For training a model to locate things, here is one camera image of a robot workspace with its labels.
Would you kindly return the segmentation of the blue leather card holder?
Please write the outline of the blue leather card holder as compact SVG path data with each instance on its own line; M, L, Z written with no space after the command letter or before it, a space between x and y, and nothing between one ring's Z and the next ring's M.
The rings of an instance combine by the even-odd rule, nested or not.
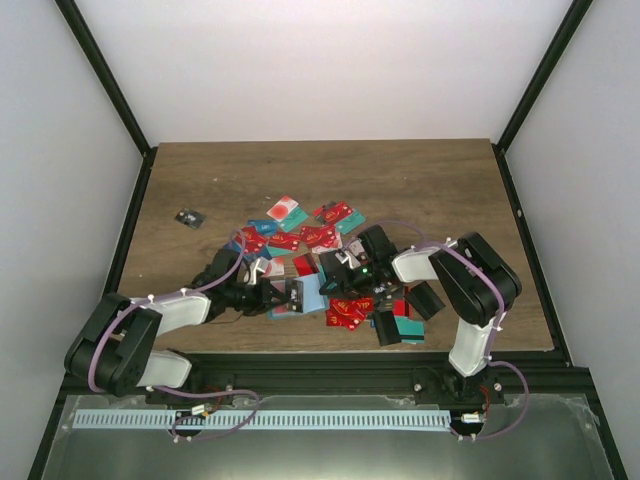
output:
M272 281L271 284L278 291L289 293L289 300L268 311L267 318L278 320L327 310L329 300L320 293L324 282L325 276L322 273Z

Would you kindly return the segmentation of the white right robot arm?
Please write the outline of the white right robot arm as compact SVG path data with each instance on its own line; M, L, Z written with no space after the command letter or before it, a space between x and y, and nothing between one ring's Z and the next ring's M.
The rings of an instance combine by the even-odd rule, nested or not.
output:
M482 376L492 362L493 342L522 284L482 235L469 232L444 243L399 249L382 226L373 225L319 259L325 274L321 294L334 302L370 298L369 315L382 346L405 338L392 309L396 298L402 297L423 321L451 305L458 326L448 354L450 369L439 383L458 403L484 391Z

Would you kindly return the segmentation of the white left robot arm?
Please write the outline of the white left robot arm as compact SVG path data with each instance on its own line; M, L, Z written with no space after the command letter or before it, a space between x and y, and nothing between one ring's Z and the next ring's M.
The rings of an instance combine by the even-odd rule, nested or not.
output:
M204 392L203 377L192 371L186 355L156 351L157 337L209 323L229 309L249 317L301 305L301 281L269 279L264 258L251 263L240 280L242 264L239 252L221 249L190 284L174 293L134 299L104 295L66 353L66 372L98 393L122 397L137 388L159 387L168 388L181 403L196 402Z

